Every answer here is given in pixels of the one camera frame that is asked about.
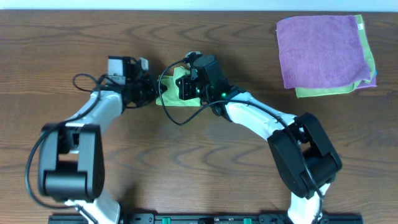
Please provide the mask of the green microfiber cloth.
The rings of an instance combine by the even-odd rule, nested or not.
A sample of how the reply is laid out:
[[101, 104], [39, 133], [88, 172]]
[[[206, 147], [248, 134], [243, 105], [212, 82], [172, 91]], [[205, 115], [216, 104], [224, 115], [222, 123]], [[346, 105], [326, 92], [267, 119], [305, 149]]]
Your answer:
[[201, 106], [199, 98], [192, 98], [189, 100], [181, 100], [178, 96], [179, 90], [175, 81], [184, 75], [189, 75], [190, 71], [181, 67], [174, 68], [174, 73], [172, 76], [164, 75], [161, 84], [167, 87], [167, 90], [162, 92], [162, 99], [165, 106]]

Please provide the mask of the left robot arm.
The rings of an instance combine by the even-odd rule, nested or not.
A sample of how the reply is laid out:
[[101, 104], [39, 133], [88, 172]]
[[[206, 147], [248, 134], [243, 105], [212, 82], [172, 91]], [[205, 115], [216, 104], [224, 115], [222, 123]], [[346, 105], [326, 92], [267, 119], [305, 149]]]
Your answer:
[[70, 118], [47, 123], [39, 150], [38, 189], [42, 196], [74, 208], [88, 223], [119, 223], [121, 206], [104, 189], [102, 135], [126, 109], [157, 98], [144, 58], [110, 56], [108, 71], [93, 80], [89, 100]]

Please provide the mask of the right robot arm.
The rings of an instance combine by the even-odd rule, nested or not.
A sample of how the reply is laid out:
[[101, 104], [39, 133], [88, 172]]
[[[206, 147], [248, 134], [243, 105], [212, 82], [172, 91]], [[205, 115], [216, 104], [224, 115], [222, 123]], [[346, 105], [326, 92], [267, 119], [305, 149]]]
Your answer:
[[217, 72], [191, 69], [175, 84], [182, 100], [199, 98], [217, 116], [240, 124], [267, 141], [279, 175], [291, 192], [288, 218], [293, 223], [319, 223], [325, 193], [342, 168], [341, 159], [319, 120], [277, 111], [252, 94], [231, 86]]

